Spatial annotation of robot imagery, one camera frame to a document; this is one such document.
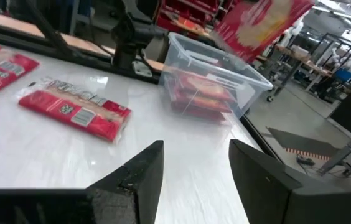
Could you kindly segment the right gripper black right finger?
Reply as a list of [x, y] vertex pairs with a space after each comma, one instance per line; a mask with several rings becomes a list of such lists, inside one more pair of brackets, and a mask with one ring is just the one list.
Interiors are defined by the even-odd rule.
[[239, 140], [230, 141], [228, 158], [249, 222], [284, 223], [289, 196], [302, 184], [286, 173], [284, 164]]

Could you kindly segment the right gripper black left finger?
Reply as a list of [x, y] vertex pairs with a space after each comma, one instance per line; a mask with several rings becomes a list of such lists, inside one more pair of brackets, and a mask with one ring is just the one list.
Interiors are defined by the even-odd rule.
[[112, 173], [87, 187], [94, 222], [155, 222], [164, 174], [164, 141], [157, 140]]

